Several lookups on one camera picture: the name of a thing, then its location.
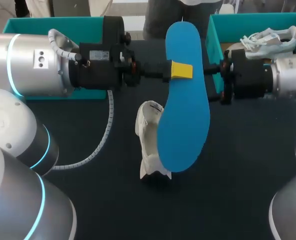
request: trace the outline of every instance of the white sneaker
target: white sneaker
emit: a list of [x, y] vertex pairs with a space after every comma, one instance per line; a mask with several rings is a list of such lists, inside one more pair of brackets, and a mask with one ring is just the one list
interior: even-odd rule
[[296, 27], [291, 26], [280, 31], [268, 28], [249, 37], [243, 36], [240, 41], [227, 49], [229, 58], [231, 58], [231, 51], [237, 49], [245, 49], [248, 59], [287, 57], [292, 55], [296, 47]]
[[171, 172], [162, 165], [157, 148], [157, 129], [163, 107], [155, 101], [145, 101], [138, 110], [135, 132], [142, 147], [140, 179], [159, 171], [171, 179]]

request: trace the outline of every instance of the blue led ring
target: blue led ring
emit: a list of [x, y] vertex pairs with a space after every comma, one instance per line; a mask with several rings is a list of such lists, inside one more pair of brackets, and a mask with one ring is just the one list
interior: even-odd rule
[[40, 180], [40, 183], [41, 183], [41, 189], [42, 189], [42, 200], [41, 200], [41, 206], [40, 206], [40, 210], [39, 210], [39, 213], [37, 215], [37, 218], [34, 222], [34, 224], [32, 225], [32, 228], [30, 229], [28, 235], [24, 238], [24, 240], [29, 240], [30, 237], [32, 236], [32, 234], [35, 232], [39, 222], [40, 222], [40, 219], [42, 217], [42, 213], [43, 213], [43, 210], [44, 210], [44, 205], [45, 205], [45, 202], [46, 202], [46, 190], [44, 188], [44, 183], [43, 183], [43, 180], [42, 178], [36, 173], [36, 175], [39, 177], [39, 180]]
[[10, 85], [14, 91], [14, 93], [16, 95], [19, 95], [21, 97], [23, 97], [23, 95], [21, 95], [18, 90], [16, 89], [16, 86], [14, 85], [13, 82], [13, 78], [12, 78], [12, 72], [11, 72], [11, 57], [12, 57], [12, 51], [13, 51], [13, 44], [16, 41], [16, 39], [18, 38], [18, 36], [20, 36], [21, 34], [16, 34], [10, 41], [9, 47], [8, 47], [8, 52], [7, 52], [7, 70], [8, 70], [8, 78], [9, 78], [9, 82]]
[[47, 133], [48, 133], [48, 147], [47, 147], [47, 150], [46, 152], [44, 153], [44, 155], [42, 156], [42, 158], [36, 163], [34, 164], [32, 167], [30, 167], [31, 169], [34, 168], [36, 165], [38, 165], [45, 157], [46, 155], [48, 154], [48, 151], [49, 151], [49, 148], [50, 148], [50, 134], [49, 134], [49, 131], [48, 129], [46, 128], [46, 126], [44, 126], [44, 128], [46, 129]]

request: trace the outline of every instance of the white label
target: white label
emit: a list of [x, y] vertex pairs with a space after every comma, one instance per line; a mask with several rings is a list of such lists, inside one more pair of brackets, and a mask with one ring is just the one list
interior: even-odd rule
[[90, 51], [90, 60], [96, 61], [109, 61], [110, 60], [110, 53], [109, 51]]

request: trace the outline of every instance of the white spiral cable wrap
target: white spiral cable wrap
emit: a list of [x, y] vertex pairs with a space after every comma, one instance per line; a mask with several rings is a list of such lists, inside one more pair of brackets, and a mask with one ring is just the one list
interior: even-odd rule
[[86, 159], [74, 163], [74, 164], [69, 164], [69, 165], [61, 165], [61, 166], [54, 166], [52, 168], [52, 170], [67, 170], [67, 169], [74, 169], [77, 167], [80, 167], [86, 163], [88, 163], [89, 161], [91, 161], [93, 158], [95, 158], [95, 156], [99, 153], [99, 151], [101, 150], [101, 148], [103, 147], [104, 143], [106, 142], [109, 133], [110, 133], [110, 129], [112, 126], [112, 122], [113, 122], [113, 112], [114, 112], [114, 102], [113, 102], [113, 94], [111, 90], [108, 90], [108, 97], [109, 97], [109, 118], [108, 118], [108, 124], [106, 127], [106, 130], [104, 132], [104, 135], [99, 143], [99, 145], [97, 146], [97, 148], [94, 150], [93, 153], [91, 153], [90, 156], [88, 156]]
[[[59, 32], [58, 30], [51, 29], [49, 31], [49, 33], [48, 33], [48, 38], [49, 38], [50, 45], [51, 45], [53, 51], [56, 52], [57, 55], [65, 58], [65, 59], [75, 61], [76, 60], [76, 53], [69, 52], [69, 51], [64, 51], [64, 50], [62, 50], [61, 48], [58, 47], [58, 44], [56, 42], [56, 37], [57, 36], [61, 36], [61, 37], [64, 37], [64, 38], [68, 39], [64, 34], [62, 34], [61, 32]], [[79, 47], [72, 40], [69, 39], [69, 41], [71, 41], [71, 43], [73, 44], [73, 46], [75, 48], [78, 48]]]

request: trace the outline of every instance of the shoelace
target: shoelace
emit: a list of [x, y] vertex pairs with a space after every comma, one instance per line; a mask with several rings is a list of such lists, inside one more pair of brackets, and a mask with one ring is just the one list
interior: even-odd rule
[[254, 37], [256, 34], [258, 33], [256, 32], [251, 34], [249, 37], [243, 36], [243, 38], [240, 39], [242, 45], [244, 45], [244, 47], [249, 51], [251, 51], [254, 47], [267, 45], [265, 42], [259, 42], [258, 39]]

